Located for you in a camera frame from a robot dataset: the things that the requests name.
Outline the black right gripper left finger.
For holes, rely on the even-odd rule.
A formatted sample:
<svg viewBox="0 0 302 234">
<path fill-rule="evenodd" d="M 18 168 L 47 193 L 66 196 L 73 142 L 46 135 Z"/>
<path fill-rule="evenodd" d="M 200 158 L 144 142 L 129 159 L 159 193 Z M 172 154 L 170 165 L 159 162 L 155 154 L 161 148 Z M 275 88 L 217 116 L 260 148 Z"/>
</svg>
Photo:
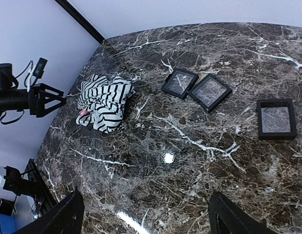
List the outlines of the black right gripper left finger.
<svg viewBox="0 0 302 234">
<path fill-rule="evenodd" d="M 84 217 L 83 196 L 75 188 L 41 218 L 17 230 L 17 234 L 80 234 Z"/>
</svg>

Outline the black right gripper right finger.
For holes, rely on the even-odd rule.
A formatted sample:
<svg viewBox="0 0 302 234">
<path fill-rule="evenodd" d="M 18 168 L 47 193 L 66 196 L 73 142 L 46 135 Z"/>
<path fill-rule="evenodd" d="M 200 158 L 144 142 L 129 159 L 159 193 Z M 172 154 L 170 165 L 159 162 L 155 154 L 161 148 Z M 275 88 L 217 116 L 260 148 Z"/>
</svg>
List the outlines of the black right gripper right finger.
<svg viewBox="0 0 302 234">
<path fill-rule="evenodd" d="M 221 192 L 214 192 L 209 199 L 208 216 L 213 234 L 274 234 Z"/>
</svg>

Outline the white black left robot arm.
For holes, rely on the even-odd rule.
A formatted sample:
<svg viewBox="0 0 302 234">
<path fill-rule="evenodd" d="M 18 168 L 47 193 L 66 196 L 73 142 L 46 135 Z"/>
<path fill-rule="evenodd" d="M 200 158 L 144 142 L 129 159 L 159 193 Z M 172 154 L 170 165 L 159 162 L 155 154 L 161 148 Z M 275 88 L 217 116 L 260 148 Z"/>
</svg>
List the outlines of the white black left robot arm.
<svg viewBox="0 0 302 234">
<path fill-rule="evenodd" d="M 53 88 L 47 84 L 36 81 L 41 78 L 47 60 L 40 59 L 35 67 L 33 62 L 29 62 L 30 69 L 26 77 L 26 88 L 19 89 L 17 77 L 12 74 L 12 64 L 0 64 L 0 123 L 8 125 L 21 119 L 18 117 L 14 120 L 3 121 L 7 111 L 21 112 L 29 110 L 30 115 L 37 118 L 44 117 L 56 109 L 66 104 L 67 98 L 64 92 Z"/>
</svg>

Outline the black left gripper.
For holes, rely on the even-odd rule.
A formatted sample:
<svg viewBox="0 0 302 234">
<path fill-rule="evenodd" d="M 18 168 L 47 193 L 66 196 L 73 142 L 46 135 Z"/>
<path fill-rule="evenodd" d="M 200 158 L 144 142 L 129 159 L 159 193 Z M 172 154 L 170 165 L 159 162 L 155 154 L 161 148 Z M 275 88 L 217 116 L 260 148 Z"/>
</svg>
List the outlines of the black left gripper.
<svg viewBox="0 0 302 234">
<path fill-rule="evenodd" d="M 30 115 L 44 117 L 66 104 L 64 92 L 40 83 L 30 88 L 28 93 Z"/>
</svg>

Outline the black white striped garment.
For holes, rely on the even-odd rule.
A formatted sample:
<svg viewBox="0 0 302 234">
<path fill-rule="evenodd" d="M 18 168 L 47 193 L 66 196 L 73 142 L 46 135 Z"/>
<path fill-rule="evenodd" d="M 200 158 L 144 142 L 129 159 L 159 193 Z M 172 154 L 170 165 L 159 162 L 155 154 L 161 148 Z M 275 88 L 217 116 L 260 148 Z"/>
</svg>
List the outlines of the black white striped garment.
<svg viewBox="0 0 302 234">
<path fill-rule="evenodd" d="M 106 134 L 115 131 L 124 118 L 127 99 L 135 94 L 132 82 L 120 76 L 109 80 L 106 76 L 93 74 L 81 82 L 80 88 L 77 107 L 89 114 L 78 115 L 76 124 L 91 124 L 93 129 Z"/>
</svg>

